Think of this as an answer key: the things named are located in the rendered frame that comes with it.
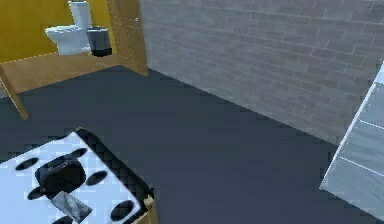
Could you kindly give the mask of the wooden room door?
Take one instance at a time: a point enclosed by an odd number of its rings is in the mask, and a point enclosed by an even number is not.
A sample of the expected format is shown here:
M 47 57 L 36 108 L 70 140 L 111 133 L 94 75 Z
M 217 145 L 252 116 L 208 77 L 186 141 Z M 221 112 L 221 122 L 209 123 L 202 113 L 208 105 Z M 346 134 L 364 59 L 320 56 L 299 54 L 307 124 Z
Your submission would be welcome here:
M 106 0 L 117 55 L 122 65 L 143 76 L 148 75 L 148 65 L 142 27 L 140 0 Z M 136 27 L 135 18 L 139 20 Z

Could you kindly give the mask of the grey bin with black base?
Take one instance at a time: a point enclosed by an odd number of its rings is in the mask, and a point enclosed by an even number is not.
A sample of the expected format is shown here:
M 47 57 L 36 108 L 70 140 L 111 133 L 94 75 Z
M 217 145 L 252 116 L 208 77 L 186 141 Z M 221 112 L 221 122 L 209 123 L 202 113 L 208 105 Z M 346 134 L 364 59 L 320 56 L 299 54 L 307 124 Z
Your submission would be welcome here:
M 104 57 L 112 54 L 107 28 L 91 27 L 86 30 L 86 34 L 93 56 Z

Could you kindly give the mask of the white table with black spots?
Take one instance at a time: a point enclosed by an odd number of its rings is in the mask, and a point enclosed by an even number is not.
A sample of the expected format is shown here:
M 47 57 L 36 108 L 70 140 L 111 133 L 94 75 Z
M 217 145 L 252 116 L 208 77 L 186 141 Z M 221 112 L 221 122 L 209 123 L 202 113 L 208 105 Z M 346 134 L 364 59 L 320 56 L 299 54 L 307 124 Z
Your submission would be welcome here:
M 69 194 L 92 209 L 81 224 L 158 224 L 153 190 L 83 128 L 0 163 L 0 224 L 77 224 L 35 177 L 49 162 L 73 159 L 86 179 Z

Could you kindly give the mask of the white toilet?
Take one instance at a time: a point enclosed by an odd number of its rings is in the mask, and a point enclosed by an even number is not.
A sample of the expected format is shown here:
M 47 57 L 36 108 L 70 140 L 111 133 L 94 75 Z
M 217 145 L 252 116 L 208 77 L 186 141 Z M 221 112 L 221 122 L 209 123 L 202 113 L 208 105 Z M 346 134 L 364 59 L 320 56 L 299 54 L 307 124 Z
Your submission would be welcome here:
M 86 30 L 92 26 L 89 3 L 86 0 L 69 0 L 74 23 L 45 29 L 46 35 L 53 41 L 59 55 L 75 55 L 91 50 Z

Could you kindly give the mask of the grey flat rectangular object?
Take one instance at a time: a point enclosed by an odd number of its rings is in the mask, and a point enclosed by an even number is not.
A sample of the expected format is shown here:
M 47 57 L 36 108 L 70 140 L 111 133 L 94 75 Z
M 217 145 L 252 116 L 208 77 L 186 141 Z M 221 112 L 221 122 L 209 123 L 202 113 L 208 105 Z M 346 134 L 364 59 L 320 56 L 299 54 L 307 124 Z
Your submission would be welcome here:
M 64 191 L 57 193 L 51 203 L 77 224 L 81 224 L 92 213 L 88 205 Z

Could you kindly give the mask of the pale grey chest of drawers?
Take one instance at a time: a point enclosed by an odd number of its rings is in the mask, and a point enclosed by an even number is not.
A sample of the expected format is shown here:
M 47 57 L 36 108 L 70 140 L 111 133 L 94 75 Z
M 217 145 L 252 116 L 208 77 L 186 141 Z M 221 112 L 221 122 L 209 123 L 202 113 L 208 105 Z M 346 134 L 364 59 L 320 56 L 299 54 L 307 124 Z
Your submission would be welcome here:
M 319 188 L 384 222 L 384 61 Z

